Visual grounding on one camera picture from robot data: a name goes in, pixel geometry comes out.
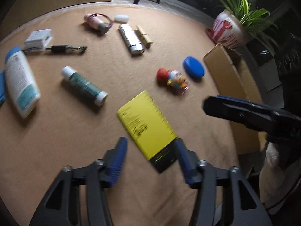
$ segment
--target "table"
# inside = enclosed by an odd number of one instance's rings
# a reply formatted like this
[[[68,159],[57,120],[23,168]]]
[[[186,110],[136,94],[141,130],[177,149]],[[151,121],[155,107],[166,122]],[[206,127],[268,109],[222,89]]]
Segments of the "table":
[[[143,55],[131,57],[117,28],[100,36],[83,24],[86,13],[129,15],[154,44]],[[44,193],[64,165],[87,166],[128,138],[121,177],[108,190],[114,225],[188,225],[196,191],[184,183],[178,163],[158,174],[144,158],[117,117],[117,110],[147,90],[188,149],[216,167],[238,165],[228,121],[208,117],[202,100],[218,91],[210,73],[201,82],[189,79],[185,97],[158,86],[160,67],[178,69],[187,56],[201,60],[214,44],[204,25],[163,11],[130,6],[81,6],[58,10],[18,29],[0,43],[0,69],[8,50],[22,46],[28,35],[52,29],[52,45],[86,45],[84,55],[29,55],[42,98],[33,115],[23,121],[10,99],[0,107],[0,195],[20,226],[28,225]],[[71,94],[62,83],[61,69],[75,68],[108,92],[95,111]]]

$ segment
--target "toy figurine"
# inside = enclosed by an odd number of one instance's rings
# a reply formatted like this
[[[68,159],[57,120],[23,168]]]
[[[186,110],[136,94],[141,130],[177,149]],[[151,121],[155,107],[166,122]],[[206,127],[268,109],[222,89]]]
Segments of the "toy figurine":
[[[185,91],[188,89],[186,78],[177,70],[166,70],[164,68],[160,68],[157,72],[157,80],[165,81],[168,86],[172,86],[179,90]]]

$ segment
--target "black end of yellow box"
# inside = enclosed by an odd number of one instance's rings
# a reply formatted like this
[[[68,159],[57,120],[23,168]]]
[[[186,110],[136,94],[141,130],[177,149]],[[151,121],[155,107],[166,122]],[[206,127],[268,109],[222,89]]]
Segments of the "black end of yellow box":
[[[159,173],[162,173],[176,160],[174,142],[172,141],[165,148],[160,150],[153,158],[151,158],[150,162]]]

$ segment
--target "wooden clothespin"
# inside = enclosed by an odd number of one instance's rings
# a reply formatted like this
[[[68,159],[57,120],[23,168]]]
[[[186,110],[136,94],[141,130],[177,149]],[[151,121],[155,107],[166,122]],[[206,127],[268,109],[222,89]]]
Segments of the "wooden clothespin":
[[[141,28],[140,25],[137,25],[137,30],[135,30],[136,35],[144,44],[145,47],[150,48],[153,44],[153,41],[150,39],[149,35]]]

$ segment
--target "potted plant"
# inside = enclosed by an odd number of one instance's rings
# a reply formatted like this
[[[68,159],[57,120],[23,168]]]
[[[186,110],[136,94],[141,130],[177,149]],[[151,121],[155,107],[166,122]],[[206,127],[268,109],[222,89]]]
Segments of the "potted plant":
[[[261,42],[272,55],[277,42],[264,33],[268,27],[277,26],[267,19],[270,12],[266,9],[251,11],[251,3],[248,0],[219,0],[224,6],[224,12],[220,13],[213,24],[212,29],[207,29],[207,34],[215,43],[222,43],[229,48],[245,45],[250,37]]]

